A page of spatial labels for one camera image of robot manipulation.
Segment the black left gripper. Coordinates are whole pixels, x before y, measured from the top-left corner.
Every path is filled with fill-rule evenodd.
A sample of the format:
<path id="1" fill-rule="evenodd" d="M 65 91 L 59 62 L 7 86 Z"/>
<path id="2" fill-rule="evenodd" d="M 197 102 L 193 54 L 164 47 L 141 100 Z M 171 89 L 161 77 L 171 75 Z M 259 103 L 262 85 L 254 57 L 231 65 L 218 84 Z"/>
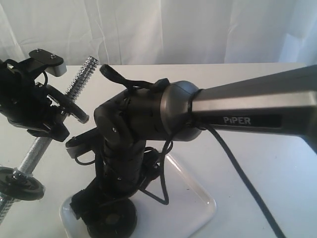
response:
<path id="1" fill-rule="evenodd" d="M 4 75 L 4 116 L 15 127 L 27 129 L 34 137 L 47 137 L 63 142 L 69 131 L 58 115 L 58 108 L 48 98 L 46 86 L 21 74 Z"/>

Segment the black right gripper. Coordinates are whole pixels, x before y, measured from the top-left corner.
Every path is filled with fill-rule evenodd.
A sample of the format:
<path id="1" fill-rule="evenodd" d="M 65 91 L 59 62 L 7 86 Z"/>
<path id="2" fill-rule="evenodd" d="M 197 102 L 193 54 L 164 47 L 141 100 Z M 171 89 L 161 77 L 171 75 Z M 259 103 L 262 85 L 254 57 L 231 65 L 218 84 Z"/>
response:
<path id="1" fill-rule="evenodd" d="M 94 167 L 95 178 L 70 202 L 76 219 L 81 218 L 86 226 L 101 220 L 104 201 L 129 198 L 154 180 L 154 162 L 148 158 L 95 158 Z"/>

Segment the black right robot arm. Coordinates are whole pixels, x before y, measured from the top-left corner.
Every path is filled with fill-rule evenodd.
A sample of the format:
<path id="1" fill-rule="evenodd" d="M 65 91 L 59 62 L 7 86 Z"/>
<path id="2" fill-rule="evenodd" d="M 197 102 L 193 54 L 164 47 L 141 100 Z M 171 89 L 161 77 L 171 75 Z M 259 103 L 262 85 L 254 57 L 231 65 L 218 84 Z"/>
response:
<path id="1" fill-rule="evenodd" d="M 110 65 L 100 68 L 125 90 L 94 110 L 96 127 L 70 139 L 73 159 L 93 152 L 96 176 L 71 198 L 70 206 L 90 232 L 107 230 L 115 212 L 135 225 L 130 197 L 160 178 L 166 192 L 164 158 L 174 141 L 191 141 L 203 130 L 295 135 L 317 148 L 317 67 L 200 89 L 189 81 L 132 81 Z"/>

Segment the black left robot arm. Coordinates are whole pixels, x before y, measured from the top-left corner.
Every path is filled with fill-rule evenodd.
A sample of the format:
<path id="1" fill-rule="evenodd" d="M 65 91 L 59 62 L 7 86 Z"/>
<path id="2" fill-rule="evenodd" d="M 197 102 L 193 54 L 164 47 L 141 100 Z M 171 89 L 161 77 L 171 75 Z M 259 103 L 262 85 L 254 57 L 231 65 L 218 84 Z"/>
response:
<path id="1" fill-rule="evenodd" d="M 0 63 L 0 113 L 8 122 L 26 129 L 35 137 L 48 137 L 63 142 L 69 131 L 63 123 L 57 106 L 52 104 L 44 84 L 36 84 L 35 78 L 26 72 L 21 62 L 6 60 Z"/>

